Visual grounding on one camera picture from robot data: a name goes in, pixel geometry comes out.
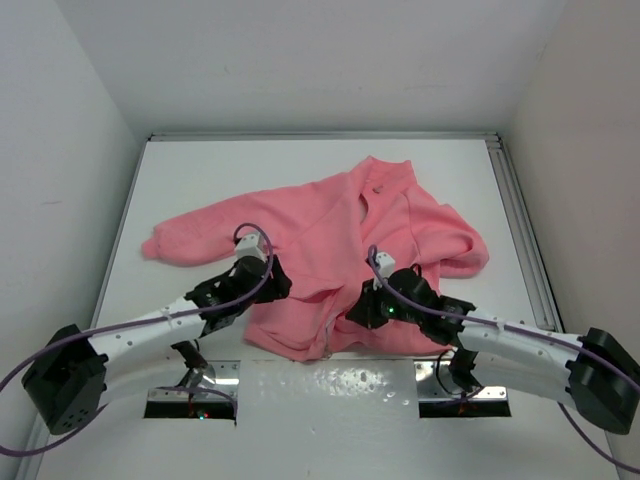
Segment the pink fleece jacket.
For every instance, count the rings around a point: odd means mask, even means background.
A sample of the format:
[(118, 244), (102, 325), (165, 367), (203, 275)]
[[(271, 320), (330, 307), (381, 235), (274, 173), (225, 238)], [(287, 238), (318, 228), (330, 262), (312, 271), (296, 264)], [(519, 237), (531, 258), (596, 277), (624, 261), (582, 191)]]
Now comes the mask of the pink fleece jacket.
[(398, 267), (419, 265), (432, 288), (444, 277), (478, 274), (489, 259), (480, 234), (419, 186), (410, 162), (373, 157), (317, 182), (236, 196), (166, 220), (142, 254), (180, 267), (216, 262), (232, 255), (232, 231), (244, 222), (268, 234), (292, 282), (286, 299), (253, 307), (245, 340), (300, 362), (358, 347), (438, 351), (415, 325), (391, 321), (370, 330), (347, 319), (371, 276), (370, 246)]

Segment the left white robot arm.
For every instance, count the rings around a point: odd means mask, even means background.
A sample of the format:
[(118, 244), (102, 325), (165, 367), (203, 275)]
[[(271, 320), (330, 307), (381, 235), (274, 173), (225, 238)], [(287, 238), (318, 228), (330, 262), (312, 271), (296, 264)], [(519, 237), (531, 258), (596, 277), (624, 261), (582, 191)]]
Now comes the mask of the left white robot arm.
[(59, 329), (32, 360), (22, 386), (51, 434), (70, 433), (118, 398), (187, 385), (208, 367), (197, 340), (232, 325), (254, 305), (286, 299), (291, 287), (277, 257), (239, 258), (230, 270), (139, 319)]

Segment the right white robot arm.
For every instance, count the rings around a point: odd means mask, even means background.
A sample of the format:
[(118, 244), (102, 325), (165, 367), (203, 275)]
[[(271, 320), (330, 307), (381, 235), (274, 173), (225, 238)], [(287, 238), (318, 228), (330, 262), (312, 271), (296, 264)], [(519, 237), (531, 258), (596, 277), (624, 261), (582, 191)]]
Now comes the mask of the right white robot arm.
[(607, 432), (631, 430), (639, 364), (605, 330), (575, 335), (504, 322), (437, 293), (418, 265), (364, 282), (346, 317), (368, 329), (412, 324), (436, 344), (452, 347), (450, 380), (461, 391), (504, 386), (568, 406)]

